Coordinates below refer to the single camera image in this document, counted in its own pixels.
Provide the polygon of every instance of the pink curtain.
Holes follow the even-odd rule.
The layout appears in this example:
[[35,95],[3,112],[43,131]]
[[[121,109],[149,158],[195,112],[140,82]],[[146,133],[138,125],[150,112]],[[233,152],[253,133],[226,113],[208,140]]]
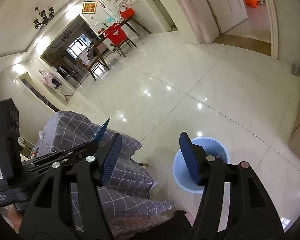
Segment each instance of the pink curtain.
[[195,37],[199,43],[202,43],[204,40],[204,34],[202,30],[204,29],[203,26],[201,26],[200,20],[198,19],[198,14],[196,10],[194,9],[194,6],[191,2],[191,0],[178,0],[179,5],[183,11],[183,13],[186,15],[189,24],[192,27],[192,30],[194,31]]

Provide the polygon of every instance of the dining table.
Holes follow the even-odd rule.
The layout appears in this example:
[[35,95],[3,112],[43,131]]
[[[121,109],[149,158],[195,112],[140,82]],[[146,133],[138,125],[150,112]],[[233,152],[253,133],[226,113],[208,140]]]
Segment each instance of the dining table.
[[[144,26],[143,26],[138,20],[136,20],[133,16],[131,16],[131,17],[125,19],[125,20],[122,20],[122,21],[120,21],[120,22],[115,22],[114,24],[119,23],[121,26],[127,25],[127,26],[128,26],[128,27],[129,27],[129,28],[130,28],[137,36],[140,36],[140,34],[137,33],[137,31],[136,31],[135,29],[133,29],[132,26],[128,23],[129,21],[135,22],[135,23],[136,23],[137,25],[139,25],[142,29],[144,29],[147,33],[152,34],[146,27],[144,27]],[[97,47],[107,39],[107,38],[103,35],[104,32],[105,32],[106,30],[104,30],[104,31],[99,35],[99,39],[100,39],[100,40],[98,40],[98,42],[97,42],[95,45],[93,45],[94,51],[95,51],[95,52],[97,53],[97,55],[100,57],[100,59],[101,59],[101,61],[102,61],[102,63],[103,63],[104,66],[107,66],[107,63],[106,63],[105,59],[103,58],[103,56],[101,55],[101,53],[100,53],[100,51],[98,50]]]

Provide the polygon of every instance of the gold picture frame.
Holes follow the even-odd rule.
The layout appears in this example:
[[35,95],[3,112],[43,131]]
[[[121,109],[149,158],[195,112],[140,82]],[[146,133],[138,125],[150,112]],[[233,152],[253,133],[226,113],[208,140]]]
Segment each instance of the gold picture frame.
[[82,13],[96,13],[97,3],[95,1],[84,2],[82,7]]

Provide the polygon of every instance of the dark wooden table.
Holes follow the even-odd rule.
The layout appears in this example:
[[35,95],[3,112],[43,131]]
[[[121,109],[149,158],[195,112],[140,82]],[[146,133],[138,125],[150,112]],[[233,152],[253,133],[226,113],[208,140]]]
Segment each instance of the dark wooden table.
[[[120,22],[120,25],[127,25],[136,35],[140,36],[139,33],[136,32],[136,30],[134,30],[131,25],[128,23],[129,21],[133,21],[135,22],[137,25],[139,25],[142,29],[144,29],[147,33],[152,34],[146,27],[144,27],[140,22],[138,22],[135,18],[133,18],[133,16],[123,20],[122,22]],[[100,40],[98,40],[98,42],[93,45],[93,49],[94,51],[97,53],[97,55],[100,57],[101,61],[103,62],[103,65],[109,70],[109,67],[107,66],[107,63],[105,61],[105,59],[103,58],[103,56],[101,55],[100,51],[98,50],[98,46],[103,43],[107,38],[105,36],[103,36],[103,33],[99,36]]]

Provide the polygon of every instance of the ribbed rubber pad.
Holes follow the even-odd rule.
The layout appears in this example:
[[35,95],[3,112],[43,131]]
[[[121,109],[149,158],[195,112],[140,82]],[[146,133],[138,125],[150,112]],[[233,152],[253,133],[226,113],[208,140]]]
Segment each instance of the ribbed rubber pad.
[[109,117],[109,119],[102,126],[99,127],[99,129],[94,133],[94,135],[91,136],[90,141],[95,141],[95,142],[98,142],[98,143],[101,142],[101,140],[102,140],[102,138],[103,138],[103,136],[106,132],[106,129],[108,127],[108,123],[110,121],[110,118],[111,117]]
[[194,155],[192,142],[186,133],[181,133],[179,137],[180,150],[185,160],[191,179],[199,184],[201,181],[200,165]]
[[117,163],[119,153],[121,151],[122,138],[119,134],[112,145],[108,156],[106,157],[105,162],[102,166],[102,183],[105,184],[107,181],[111,179],[111,175],[114,171],[115,164]]

